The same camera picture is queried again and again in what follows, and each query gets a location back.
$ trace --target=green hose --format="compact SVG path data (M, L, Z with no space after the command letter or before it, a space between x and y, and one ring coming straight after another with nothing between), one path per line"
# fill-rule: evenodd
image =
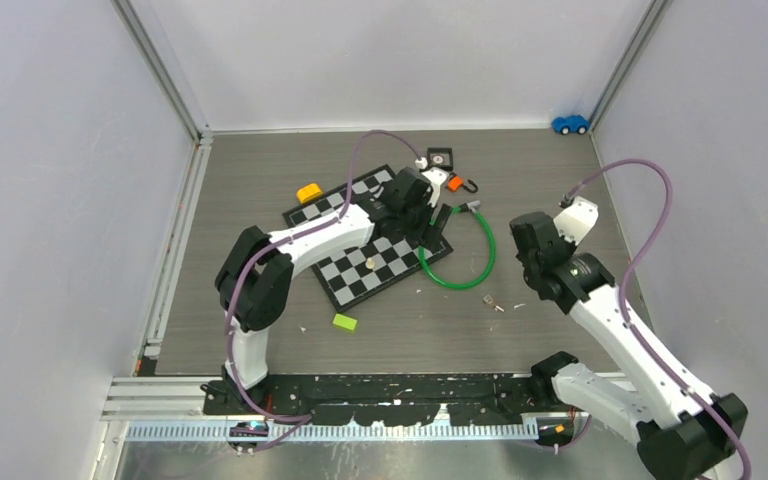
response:
M462 211L464 210L461 207L455 207L452 209L453 214L460 213ZM452 290L467 290L480 284L484 281L484 279L487 278L488 275L490 275L490 272L493 271L493 264L496 263L496 239L493 237L493 230L490 229L490 225L487 224L487 220L484 219L484 216L481 215L481 212L475 209L472 209L471 211L475 215L475 218L478 219L481 227L484 229L484 233L487 234L487 241L490 244L490 259L487 260L487 266L484 267L484 271L481 272L481 275L479 275L475 280L467 283L450 283L443 280L431 271L431 267L425 260L425 249L419 247L419 263L422 265L422 269L425 270L425 273L427 273L428 276L431 277L431 279L435 282L446 288L451 288Z

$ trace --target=green sticky note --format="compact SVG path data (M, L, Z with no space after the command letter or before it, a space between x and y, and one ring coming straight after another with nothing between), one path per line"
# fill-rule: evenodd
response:
M350 332L354 332L355 327L357 327L357 320L340 313L334 315L334 321L331 323L333 323L335 327L345 328Z

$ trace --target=chessboard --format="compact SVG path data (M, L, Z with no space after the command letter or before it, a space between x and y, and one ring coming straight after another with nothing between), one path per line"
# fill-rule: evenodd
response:
M372 191L381 192L381 184L395 177L389 165L372 170L355 178L352 195ZM346 184L324 193L308 203L283 213L289 227L296 227L323 215L339 210L345 198ZM435 248L425 249L425 258L433 263L452 253L452 246L442 238ZM367 259L373 267L367 267ZM361 248L352 248L332 255L311 267L325 289L337 313L343 313L373 295L383 291L399 280L422 269L417 249L411 248L407 240L391 242L377 238Z

